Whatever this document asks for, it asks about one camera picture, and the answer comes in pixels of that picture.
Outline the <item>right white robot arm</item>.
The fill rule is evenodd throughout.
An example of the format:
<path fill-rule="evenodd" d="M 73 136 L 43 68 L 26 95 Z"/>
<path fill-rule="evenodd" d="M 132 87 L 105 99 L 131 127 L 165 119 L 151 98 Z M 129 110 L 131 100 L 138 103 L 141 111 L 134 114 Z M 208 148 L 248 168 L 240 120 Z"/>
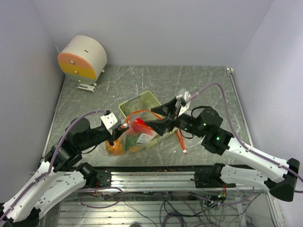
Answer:
<path fill-rule="evenodd" d="M 238 140 L 234 133 L 221 128 L 223 119 L 216 110 L 210 106 L 201 108 L 201 113 L 193 117 L 186 114 L 186 106 L 173 99 L 151 109 L 163 119 L 145 121 L 145 124 L 160 136 L 174 128 L 188 132 L 202 138 L 201 145 L 210 153 L 226 155 L 246 165 L 242 168 L 214 164 L 208 178 L 212 186 L 243 184 L 268 191 L 279 200 L 293 201 L 300 162 L 294 158 L 284 160 L 259 150 L 254 151 L 252 146 Z"/>

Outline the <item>clear zip bag orange zipper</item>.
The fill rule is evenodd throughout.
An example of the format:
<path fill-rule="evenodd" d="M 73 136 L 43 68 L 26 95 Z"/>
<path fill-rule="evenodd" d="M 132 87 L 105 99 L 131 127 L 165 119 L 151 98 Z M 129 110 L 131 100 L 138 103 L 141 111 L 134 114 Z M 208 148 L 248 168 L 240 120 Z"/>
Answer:
<path fill-rule="evenodd" d="M 150 110 L 143 109 L 143 110 L 139 110 L 139 111 L 135 111 L 135 112 L 131 113 L 124 120 L 124 123 L 127 124 L 129 129 L 126 132 L 124 132 L 122 134 L 122 136 L 119 137 L 119 139 L 123 139 L 124 142 L 126 142 L 126 144 L 129 143 L 130 146 L 139 146 L 140 147 L 139 151 L 141 151 L 145 148 L 149 148 L 149 147 L 155 145 L 157 140 L 160 139 L 161 137 L 150 127 L 149 128 L 152 130 L 152 135 L 148 135 L 148 134 L 144 134 L 144 133 L 134 134 L 131 130 L 131 124 L 137 118 L 141 118 L 144 121 L 150 121 L 150 120 L 162 119 L 163 117 L 158 114 L 153 113 Z M 104 145 L 104 154 L 108 155 L 108 156 L 114 156 L 114 155 L 110 155 L 107 152 L 106 145 Z"/>

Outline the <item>orange toy pineapple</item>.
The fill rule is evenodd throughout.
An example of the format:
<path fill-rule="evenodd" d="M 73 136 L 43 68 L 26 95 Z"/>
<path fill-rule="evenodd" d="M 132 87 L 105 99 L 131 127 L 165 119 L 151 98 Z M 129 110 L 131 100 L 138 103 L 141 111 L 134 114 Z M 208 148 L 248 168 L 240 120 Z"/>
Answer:
<path fill-rule="evenodd" d="M 110 155 L 121 156 L 128 153 L 134 153 L 140 150 L 139 146 L 130 146 L 126 144 L 123 139 L 117 139 L 114 141 L 114 145 L 111 146 L 108 141 L 105 142 L 106 150 Z"/>

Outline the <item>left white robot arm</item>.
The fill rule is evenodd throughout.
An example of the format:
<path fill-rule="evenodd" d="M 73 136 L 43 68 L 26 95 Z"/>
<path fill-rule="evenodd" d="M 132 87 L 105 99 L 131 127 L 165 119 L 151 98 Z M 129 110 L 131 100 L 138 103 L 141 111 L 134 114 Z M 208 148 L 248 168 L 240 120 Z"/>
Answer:
<path fill-rule="evenodd" d="M 88 119 L 74 119 L 59 142 L 45 156 L 35 174 L 9 201 L 0 205 L 5 227 L 35 227 L 57 203 L 78 189 L 99 186 L 98 173 L 89 163 L 77 167 L 82 152 L 103 142 L 113 145 L 128 130 L 113 113 L 91 128 Z"/>

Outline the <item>red yellow toy mango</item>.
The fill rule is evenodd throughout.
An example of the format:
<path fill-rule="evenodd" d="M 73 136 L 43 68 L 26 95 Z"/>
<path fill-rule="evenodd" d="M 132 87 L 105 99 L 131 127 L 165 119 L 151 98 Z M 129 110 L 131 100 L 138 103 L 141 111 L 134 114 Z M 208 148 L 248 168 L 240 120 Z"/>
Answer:
<path fill-rule="evenodd" d="M 152 130 L 145 124 L 141 118 L 135 119 L 131 124 L 131 130 L 134 134 L 148 134 L 152 135 Z"/>

